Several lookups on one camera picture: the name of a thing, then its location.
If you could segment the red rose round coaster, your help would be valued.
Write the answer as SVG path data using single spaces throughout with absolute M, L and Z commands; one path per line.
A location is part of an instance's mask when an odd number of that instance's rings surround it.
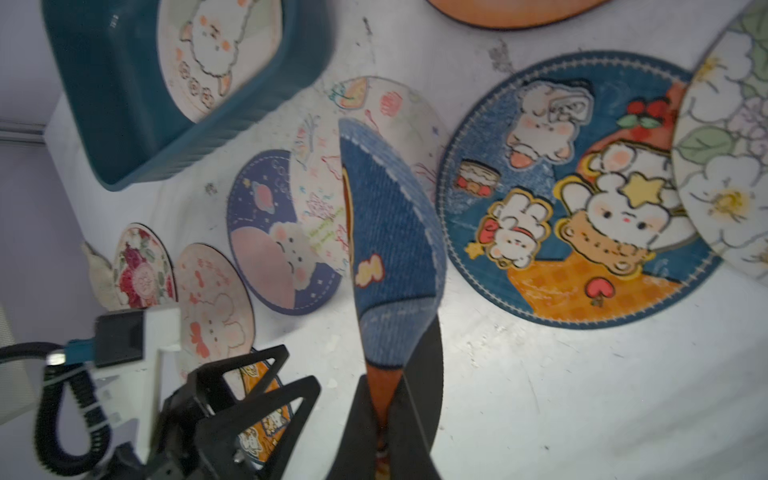
M 124 229 L 112 267 L 120 309 L 143 309 L 178 301 L 170 256 L 147 226 L 131 223 Z

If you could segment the green floral white coaster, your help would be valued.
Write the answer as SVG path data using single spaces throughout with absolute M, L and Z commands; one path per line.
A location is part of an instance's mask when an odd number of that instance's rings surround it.
M 672 160 L 684 208 L 726 263 L 767 282 L 767 4 L 751 2 L 702 58 Z

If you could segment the blue bears small coaster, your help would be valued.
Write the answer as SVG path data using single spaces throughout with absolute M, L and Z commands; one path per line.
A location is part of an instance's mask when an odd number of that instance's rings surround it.
M 435 207 L 399 153 L 363 122 L 338 123 L 350 276 L 379 428 L 434 322 L 447 254 Z

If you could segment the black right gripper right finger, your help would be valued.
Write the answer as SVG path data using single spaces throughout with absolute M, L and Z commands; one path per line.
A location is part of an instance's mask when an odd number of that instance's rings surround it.
M 392 479 L 441 478 L 431 457 L 440 413 L 441 393 L 433 386 L 410 382 L 403 375 L 389 409 Z

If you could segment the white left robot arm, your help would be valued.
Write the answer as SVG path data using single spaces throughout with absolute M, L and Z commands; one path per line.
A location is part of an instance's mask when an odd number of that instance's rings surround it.
M 44 362 L 34 445 L 60 477 L 278 479 L 318 399 L 308 376 L 272 382 L 286 347 L 207 363 L 162 394 L 163 358 L 181 348 L 178 307 L 110 312 L 93 336 L 4 347 L 3 362 Z

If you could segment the white butterfly round coaster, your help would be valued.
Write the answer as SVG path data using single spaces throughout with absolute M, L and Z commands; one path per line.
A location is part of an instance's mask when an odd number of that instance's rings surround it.
M 297 127 L 290 188 L 298 223 L 320 260 L 348 270 L 345 201 L 338 121 L 352 118 L 382 136 L 402 157 L 430 199 L 448 130 L 431 104 L 399 82 L 361 76 L 315 97 Z

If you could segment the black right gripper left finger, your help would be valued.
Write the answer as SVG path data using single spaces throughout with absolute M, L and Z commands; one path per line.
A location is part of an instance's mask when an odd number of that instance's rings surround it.
M 367 376 L 359 378 L 328 480 L 374 480 L 379 425 Z

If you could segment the purple planet round coaster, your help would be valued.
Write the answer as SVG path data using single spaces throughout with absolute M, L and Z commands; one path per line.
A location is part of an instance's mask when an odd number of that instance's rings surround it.
M 298 222 L 290 193 L 290 154 L 256 154 L 235 176 L 226 228 L 236 269 L 268 308 L 310 314 L 336 293 L 341 276 L 322 262 Z

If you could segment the yellow cat round coaster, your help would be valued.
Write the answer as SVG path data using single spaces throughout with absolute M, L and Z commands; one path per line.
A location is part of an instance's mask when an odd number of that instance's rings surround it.
M 235 398 L 243 400 L 269 372 L 273 363 L 273 360 L 260 361 L 228 373 L 227 382 Z M 261 470 L 269 460 L 292 418 L 292 407 L 281 406 L 239 434 L 239 446 L 257 470 Z

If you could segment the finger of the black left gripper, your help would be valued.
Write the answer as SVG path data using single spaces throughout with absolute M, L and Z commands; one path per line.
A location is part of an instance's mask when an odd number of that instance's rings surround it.
M 287 348 L 279 345 L 208 363 L 194 370 L 188 375 L 186 383 L 164 402 L 152 436 L 152 451 L 166 440 L 178 439 L 193 444 L 199 455 L 194 445 L 197 424 L 242 401 L 235 398 L 226 375 L 240 367 L 273 360 L 269 372 L 246 397 L 253 392 L 266 393 L 283 386 L 278 381 L 278 373 L 288 358 Z
M 201 420 L 194 445 L 204 479 L 280 479 L 320 394 L 313 376 L 249 394 Z

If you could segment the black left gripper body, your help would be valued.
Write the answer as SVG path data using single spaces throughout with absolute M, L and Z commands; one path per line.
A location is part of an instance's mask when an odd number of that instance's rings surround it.
M 199 455 L 193 444 L 184 440 L 166 440 L 153 449 L 143 463 L 130 443 L 119 445 L 112 457 L 89 473 L 90 479 L 203 479 Z

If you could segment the teal storage box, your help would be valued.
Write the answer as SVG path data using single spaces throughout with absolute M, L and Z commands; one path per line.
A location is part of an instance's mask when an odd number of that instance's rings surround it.
M 91 170 L 109 191 L 181 172 L 310 86 L 333 53 L 330 4 L 286 1 L 275 56 L 193 122 L 162 80 L 159 2 L 44 1 L 41 10 Z

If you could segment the orange round coaster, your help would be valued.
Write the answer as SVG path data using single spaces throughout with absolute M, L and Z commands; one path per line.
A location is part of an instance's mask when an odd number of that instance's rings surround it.
M 520 30 L 567 20 L 606 0 L 429 0 L 457 22 L 490 30 Z

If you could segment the blue bears large coaster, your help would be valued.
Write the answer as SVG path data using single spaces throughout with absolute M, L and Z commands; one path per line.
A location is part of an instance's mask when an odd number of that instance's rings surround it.
M 460 123 L 440 165 L 449 258 L 495 306 L 600 329 L 683 300 L 720 260 L 696 232 L 671 146 L 690 74 L 621 51 L 513 74 Z

